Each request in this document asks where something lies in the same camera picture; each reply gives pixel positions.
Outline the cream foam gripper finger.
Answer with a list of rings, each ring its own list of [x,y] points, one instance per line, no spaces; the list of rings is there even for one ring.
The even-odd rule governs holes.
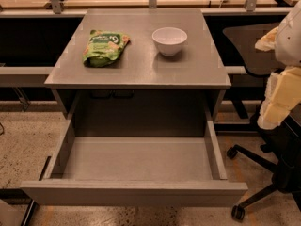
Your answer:
[[[256,43],[255,48],[260,51],[271,51],[276,48],[276,37],[277,37],[278,27],[273,28],[263,37],[261,37]]]
[[[261,129],[273,130],[300,103],[301,68],[288,66],[281,73],[271,73],[257,124]]]

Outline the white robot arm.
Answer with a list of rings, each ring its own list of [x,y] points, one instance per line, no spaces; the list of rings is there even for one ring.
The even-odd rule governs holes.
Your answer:
[[[301,1],[255,48],[274,50],[276,60],[285,65],[281,73],[271,73],[257,120],[261,129],[273,130],[301,103]]]

